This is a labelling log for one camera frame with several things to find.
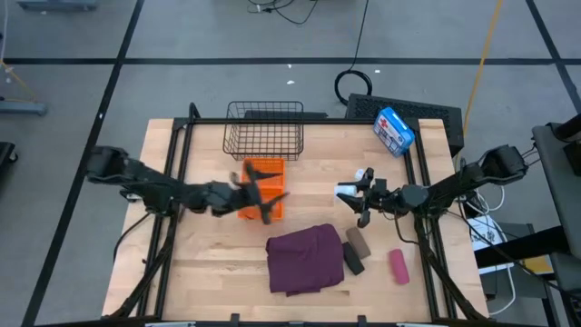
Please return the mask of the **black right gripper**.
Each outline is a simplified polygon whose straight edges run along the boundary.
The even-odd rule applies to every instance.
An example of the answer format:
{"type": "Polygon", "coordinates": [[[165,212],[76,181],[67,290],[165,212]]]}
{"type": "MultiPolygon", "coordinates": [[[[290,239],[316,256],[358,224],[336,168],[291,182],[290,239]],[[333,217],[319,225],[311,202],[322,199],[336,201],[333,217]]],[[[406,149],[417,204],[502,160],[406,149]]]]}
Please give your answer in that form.
{"type": "Polygon", "coordinates": [[[357,221],[359,228],[364,228],[370,223],[370,210],[377,210],[379,213],[391,213],[394,217],[402,215],[402,208],[399,206],[397,196],[399,189],[394,192],[387,190],[386,179],[375,179],[374,169],[368,167],[356,182],[342,182],[338,185],[355,185],[357,192],[362,192],[362,197],[356,197],[345,193],[340,193],[339,198],[354,211],[360,213],[357,221]]]}

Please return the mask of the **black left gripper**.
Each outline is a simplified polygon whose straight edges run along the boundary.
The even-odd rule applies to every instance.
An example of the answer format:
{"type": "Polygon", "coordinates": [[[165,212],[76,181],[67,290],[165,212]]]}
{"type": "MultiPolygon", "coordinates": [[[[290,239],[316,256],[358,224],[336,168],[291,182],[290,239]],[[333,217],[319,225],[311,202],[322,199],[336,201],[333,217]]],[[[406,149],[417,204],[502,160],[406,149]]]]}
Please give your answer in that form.
{"type": "Polygon", "coordinates": [[[251,162],[243,164],[243,171],[249,178],[248,182],[242,182],[239,175],[231,173],[231,182],[239,188],[245,203],[248,206],[257,206],[261,212],[261,219],[264,224],[270,224],[270,212],[272,208],[280,203],[289,193],[281,193],[270,199],[267,203],[262,201],[261,191],[258,185],[259,180],[270,179],[282,176],[282,173],[264,173],[255,169],[251,162]]]}

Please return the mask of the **brown bandage roll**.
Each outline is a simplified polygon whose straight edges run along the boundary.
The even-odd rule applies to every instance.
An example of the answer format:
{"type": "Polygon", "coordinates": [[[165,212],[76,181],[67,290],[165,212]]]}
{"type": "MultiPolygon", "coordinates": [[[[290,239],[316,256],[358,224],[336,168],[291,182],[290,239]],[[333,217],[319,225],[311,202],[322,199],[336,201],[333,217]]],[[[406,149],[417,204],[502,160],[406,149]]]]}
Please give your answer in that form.
{"type": "Polygon", "coordinates": [[[346,231],[347,239],[360,259],[371,255],[370,248],[358,227],[351,227],[346,231]]]}

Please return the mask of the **pink bandage roll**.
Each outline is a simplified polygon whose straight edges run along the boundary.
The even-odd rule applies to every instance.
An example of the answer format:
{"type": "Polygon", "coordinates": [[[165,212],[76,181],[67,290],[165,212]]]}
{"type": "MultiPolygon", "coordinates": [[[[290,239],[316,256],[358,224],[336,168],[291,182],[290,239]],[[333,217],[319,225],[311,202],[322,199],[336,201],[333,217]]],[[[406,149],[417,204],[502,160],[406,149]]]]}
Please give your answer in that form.
{"type": "Polygon", "coordinates": [[[400,249],[394,249],[389,252],[389,265],[396,283],[401,285],[409,283],[408,268],[403,252],[400,249]]]}

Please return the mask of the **orange plastic basket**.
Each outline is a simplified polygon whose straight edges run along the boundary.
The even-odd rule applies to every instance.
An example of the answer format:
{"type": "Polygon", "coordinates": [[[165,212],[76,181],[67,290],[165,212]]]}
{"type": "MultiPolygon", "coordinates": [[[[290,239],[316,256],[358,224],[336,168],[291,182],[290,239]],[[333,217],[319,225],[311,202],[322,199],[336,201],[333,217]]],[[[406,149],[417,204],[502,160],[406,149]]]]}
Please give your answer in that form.
{"type": "MultiPolygon", "coordinates": [[[[279,173],[280,175],[258,181],[262,200],[268,202],[276,196],[285,193],[285,161],[282,158],[245,158],[242,162],[242,181],[249,182],[249,176],[243,169],[250,163],[254,170],[262,173],[279,173]]],[[[237,212],[237,216],[244,220],[261,220],[261,212],[257,206],[246,207],[237,212]]],[[[277,202],[271,209],[272,222],[281,221],[284,217],[284,203],[277,202]]]]}

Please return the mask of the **black rectangular block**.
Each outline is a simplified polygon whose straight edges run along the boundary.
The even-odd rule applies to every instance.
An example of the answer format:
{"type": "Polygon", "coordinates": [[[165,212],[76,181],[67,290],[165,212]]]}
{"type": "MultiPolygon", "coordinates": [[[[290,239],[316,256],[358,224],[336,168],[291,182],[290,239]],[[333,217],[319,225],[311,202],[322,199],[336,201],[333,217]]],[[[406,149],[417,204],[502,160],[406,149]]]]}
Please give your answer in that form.
{"type": "Polygon", "coordinates": [[[354,275],[361,274],[365,270],[365,268],[352,245],[349,242],[345,242],[342,244],[342,249],[343,249],[343,259],[347,264],[348,268],[350,269],[350,271],[354,275]]]}

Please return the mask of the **blue first aid kit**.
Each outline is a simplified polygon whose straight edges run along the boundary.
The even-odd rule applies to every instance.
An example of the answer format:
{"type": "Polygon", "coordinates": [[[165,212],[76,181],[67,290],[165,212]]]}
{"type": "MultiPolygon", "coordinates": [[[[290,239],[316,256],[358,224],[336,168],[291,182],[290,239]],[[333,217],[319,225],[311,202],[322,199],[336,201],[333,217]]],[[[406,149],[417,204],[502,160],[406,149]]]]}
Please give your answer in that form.
{"type": "Polygon", "coordinates": [[[373,132],[394,157],[400,157],[415,141],[412,129],[391,108],[379,111],[373,132]]]}

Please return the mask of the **purple folded cloth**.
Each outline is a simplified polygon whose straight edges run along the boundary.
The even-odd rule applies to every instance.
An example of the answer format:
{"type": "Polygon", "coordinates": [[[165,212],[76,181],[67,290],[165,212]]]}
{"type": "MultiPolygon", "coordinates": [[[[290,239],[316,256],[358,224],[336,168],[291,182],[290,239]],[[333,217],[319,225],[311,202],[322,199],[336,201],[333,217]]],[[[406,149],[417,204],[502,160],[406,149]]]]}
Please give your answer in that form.
{"type": "Polygon", "coordinates": [[[271,237],[265,250],[271,292],[319,292],[344,280],[342,243],[331,224],[271,237]]]}

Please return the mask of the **black perforated computer case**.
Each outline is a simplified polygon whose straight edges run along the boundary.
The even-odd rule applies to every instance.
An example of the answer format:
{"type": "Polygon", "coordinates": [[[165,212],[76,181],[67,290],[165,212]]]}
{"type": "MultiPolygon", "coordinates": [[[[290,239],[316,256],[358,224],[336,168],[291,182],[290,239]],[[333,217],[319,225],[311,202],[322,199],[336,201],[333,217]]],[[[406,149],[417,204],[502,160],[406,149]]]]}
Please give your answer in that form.
{"type": "Polygon", "coordinates": [[[390,107],[401,118],[440,119],[445,127],[448,147],[452,157],[464,147],[462,113],[457,107],[425,104],[378,97],[350,94],[347,100],[346,118],[376,118],[379,111],[390,107]]]}

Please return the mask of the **white printed paper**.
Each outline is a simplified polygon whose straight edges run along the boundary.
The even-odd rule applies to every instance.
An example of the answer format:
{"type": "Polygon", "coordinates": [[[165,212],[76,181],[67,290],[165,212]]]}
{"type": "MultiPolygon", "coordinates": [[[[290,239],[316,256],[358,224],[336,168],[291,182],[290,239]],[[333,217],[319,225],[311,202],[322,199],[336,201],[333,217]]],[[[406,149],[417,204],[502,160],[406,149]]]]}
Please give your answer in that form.
{"type": "Polygon", "coordinates": [[[499,244],[505,241],[488,216],[468,219],[468,223],[477,231],[469,232],[474,251],[488,248],[491,243],[499,244]]]}

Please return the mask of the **black cart beam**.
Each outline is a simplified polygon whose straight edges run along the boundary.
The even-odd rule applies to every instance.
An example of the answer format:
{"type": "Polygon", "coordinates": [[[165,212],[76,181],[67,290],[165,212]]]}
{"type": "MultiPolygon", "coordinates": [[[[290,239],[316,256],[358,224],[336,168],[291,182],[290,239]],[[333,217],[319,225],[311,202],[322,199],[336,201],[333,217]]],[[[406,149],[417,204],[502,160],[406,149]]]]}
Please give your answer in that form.
{"type": "Polygon", "coordinates": [[[492,244],[475,251],[478,268],[512,263],[551,253],[570,254],[564,229],[549,228],[505,243],[492,244]]]}

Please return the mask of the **yellow pad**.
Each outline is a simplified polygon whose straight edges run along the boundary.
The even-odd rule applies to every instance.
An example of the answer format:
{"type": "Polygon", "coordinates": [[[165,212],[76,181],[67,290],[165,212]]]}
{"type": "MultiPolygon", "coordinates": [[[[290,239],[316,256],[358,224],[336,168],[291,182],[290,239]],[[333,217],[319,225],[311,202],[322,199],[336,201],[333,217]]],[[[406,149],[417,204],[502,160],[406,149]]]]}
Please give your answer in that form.
{"type": "Polygon", "coordinates": [[[524,265],[536,274],[550,274],[554,272],[550,258],[547,255],[525,259],[524,265]]]}

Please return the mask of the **grey cart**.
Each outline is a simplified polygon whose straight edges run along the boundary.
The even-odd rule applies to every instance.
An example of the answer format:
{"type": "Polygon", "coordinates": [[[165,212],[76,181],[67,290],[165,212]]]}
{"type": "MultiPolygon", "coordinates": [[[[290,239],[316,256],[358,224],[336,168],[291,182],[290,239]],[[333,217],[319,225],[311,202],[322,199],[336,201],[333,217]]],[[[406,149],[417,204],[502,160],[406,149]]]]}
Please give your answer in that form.
{"type": "Polygon", "coordinates": [[[569,251],[581,260],[581,176],[566,158],[566,142],[549,126],[535,126],[532,134],[569,251]]]}

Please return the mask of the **black equipment on cart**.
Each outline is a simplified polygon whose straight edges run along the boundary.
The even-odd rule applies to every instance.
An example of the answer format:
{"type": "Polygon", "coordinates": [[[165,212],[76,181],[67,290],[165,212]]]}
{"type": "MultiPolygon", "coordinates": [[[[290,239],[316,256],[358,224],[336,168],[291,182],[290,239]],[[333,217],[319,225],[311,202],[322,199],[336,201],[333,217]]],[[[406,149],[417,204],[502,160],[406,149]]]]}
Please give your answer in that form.
{"type": "Polygon", "coordinates": [[[565,123],[551,123],[549,126],[555,138],[565,143],[563,150],[574,174],[581,176],[581,114],[565,123]]]}

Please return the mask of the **grey floor base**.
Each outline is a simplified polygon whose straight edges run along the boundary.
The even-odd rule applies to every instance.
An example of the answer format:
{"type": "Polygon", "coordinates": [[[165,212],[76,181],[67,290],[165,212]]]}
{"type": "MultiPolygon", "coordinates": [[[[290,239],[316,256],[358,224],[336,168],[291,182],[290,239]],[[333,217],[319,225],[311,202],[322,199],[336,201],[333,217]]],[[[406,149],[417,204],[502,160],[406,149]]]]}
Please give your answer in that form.
{"type": "Polygon", "coordinates": [[[46,115],[47,109],[44,104],[0,101],[0,114],[35,114],[46,115]]]}

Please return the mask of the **black aluminium table frame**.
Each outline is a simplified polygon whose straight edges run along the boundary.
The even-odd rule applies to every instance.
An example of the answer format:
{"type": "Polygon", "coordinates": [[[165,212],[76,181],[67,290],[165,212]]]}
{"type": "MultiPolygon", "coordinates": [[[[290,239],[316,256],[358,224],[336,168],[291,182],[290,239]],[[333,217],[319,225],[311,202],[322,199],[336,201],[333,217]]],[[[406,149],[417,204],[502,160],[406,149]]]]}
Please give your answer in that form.
{"type": "MultiPolygon", "coordinates": [[[[426,284],[417,246],[402,243],[394,223],[372,213],[361,233],[371,248],[365,271],[320,292],[286,297],[270,293],[265,243],[269,237],[329,223],[345,242],[345,230],[357,216],[334,198],[338,182],[352,180],[359,168],[372,167],[388,179],[388,188],[407,183],[404,160],[393,158],[371,131],[372,123],[334,122],[304,127],[304,149],[297,161],[286,164],[285,216],[265,226],[236,213],[222,218],[186,212],[178,224],[172,252],[162,318],[178,321],[225,321],[238,313],[241,322],[428,322],[426,284]],[[400,248],[410,283],[398,285],[388,264],[388,252],[400,248]]],[[[227,181],[241,171],[222,150],[223,124],[196,122],[188,155],[185,181],[227,181]]],[[[453,174],[447,137],[440,120],[419,121],[432,183],[453,174]]],[[[448,271],[479,313],[488,316],[486,299],[473,254],[468,227],[455,215],[442,217],[440,231],[448,271]]],[[[150,216],[123,241],[113,267],[103,315],[117,310],[141,279],[142,262],[150,246],[154,220],[150,216]]]]}

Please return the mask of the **grey floor rail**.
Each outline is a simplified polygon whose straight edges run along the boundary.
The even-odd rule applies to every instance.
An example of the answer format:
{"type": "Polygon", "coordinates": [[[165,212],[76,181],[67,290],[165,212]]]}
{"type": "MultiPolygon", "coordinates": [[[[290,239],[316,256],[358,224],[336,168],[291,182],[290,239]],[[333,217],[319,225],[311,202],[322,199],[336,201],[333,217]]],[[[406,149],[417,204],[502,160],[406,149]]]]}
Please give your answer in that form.
{"type": "Polygon", "coordinates": [[[38,11],[93,11],[97,0],[17,0],[24,10],[38,11]]]}

